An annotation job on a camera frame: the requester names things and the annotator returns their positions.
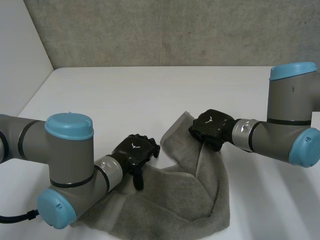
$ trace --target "white wall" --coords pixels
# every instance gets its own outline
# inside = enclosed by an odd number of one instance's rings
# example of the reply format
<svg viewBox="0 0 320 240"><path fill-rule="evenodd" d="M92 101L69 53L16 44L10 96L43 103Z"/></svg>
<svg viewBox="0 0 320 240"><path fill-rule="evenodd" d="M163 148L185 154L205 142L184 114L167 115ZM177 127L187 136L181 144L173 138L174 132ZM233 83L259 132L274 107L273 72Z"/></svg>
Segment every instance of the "white wall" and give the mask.
<svg viewBox="0 0 320 240"><path fill-rule="evenodd" d="M52 71L23 0L0 0L0 113L17 116Z"/></svg>

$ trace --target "light blue joint cap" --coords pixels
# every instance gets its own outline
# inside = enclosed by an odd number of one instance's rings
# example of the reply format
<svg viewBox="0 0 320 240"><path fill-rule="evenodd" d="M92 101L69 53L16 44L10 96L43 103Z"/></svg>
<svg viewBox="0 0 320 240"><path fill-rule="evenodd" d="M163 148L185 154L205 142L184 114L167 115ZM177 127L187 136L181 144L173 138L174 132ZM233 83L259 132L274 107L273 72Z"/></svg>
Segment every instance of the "light blue joint cap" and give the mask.
<svg viewBox="0 0 320 240"><path fill-rule="evenodd" d="M320 131L304 130L294 141L289 153L289 162L305 168L314 166L320 159Z"/></svg>
<svg viewBox="0 0 320 240"><path fill-rule="evenodd" d="M42 219L55 229L64 229L77 220L77 214L70 202L51 188L40 194L37 209Z"/></svg>
<svg viewBox="0 0 320 240"><path fill-rule="evenodd" d="M82 141L94 135L93 122L90 117L79 113L58 113L50 116L45 130L60 139Z"/></svg>
<svg viewBox="0 0 320 240"><path fill-rule="evenodd" d="M311 61L293 62L274 66L270 71L270 81L290 78L317 71L317 65Z"/></svg>

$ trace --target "robotic arm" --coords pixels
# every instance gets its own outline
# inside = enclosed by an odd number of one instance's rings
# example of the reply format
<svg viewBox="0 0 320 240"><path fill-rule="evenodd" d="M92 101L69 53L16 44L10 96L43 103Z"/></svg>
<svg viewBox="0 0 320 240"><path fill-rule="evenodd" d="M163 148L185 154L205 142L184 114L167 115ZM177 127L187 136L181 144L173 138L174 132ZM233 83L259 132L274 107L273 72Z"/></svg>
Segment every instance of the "robotic arm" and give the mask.
<svg viewBox="0 0 320 240"><path fill-rule="evenodd" d="M215 151L224 142L230 142L247 152L312 167L320 159L320 131L311 127L312 112L320 112L320 80L316 71L313 62L273 67L266 121L235 120L211 109L194 121L189 132Z"/></svg>
<svg viewBox="0 0 320 240"><path fill-rule="evenodd" d="M102 199L125 174L133 175L139 191L144 188L142 167L160 146L153 138L130 135L110 155L94 162L92 120L82 114L55 114L47 121L0 115L0 163L21 159L48 164L51 186L40 194L37 211L44 221L63 229ZM0 222L25 220L1 217Z"/></svg>

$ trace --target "table surface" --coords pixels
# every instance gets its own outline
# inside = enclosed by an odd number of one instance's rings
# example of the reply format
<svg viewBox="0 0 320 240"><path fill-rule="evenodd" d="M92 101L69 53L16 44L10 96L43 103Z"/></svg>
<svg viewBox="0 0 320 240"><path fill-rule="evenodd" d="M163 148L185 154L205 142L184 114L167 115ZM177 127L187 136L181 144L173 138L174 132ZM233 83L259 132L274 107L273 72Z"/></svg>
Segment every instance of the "table surface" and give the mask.
<svg viewBox="0 0 320 240"><path fill-rule="evenodd" d="M90 67L54 71L20 117L46 120L61 112L93 120L95 159L127 135L158 142L184 112L195 118L208 109L234 118L265 120L270 67ZM320 115L312 126L320 128ZM206 240L315 240L320 228L320 164L301 168L247 153L226 143L222 157L229 178L230 227ZM165 154L158 168L173 165ZM36 207L50 185L48 167L12 159L0 167L0 214L14 216ZM0 225L3 240L113 240L87 227L56 230L41 217Z"/></svg>

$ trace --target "cloth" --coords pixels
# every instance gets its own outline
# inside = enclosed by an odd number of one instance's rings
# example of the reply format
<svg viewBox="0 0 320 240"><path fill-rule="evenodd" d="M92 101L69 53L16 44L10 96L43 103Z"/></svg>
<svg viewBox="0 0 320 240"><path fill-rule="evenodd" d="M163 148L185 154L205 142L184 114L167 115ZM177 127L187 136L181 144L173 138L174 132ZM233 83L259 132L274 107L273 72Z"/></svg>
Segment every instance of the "cloth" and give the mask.
<svg viewBox="0 0 320 240"><path fill-rule="evenodd" d="M162 150L177 164L143 168L144 190L132 176L84 213L86 225L123 240L196 240L230 224L229 184L221 153L188 132L194 118L185 112L164 134Z"/></svg>

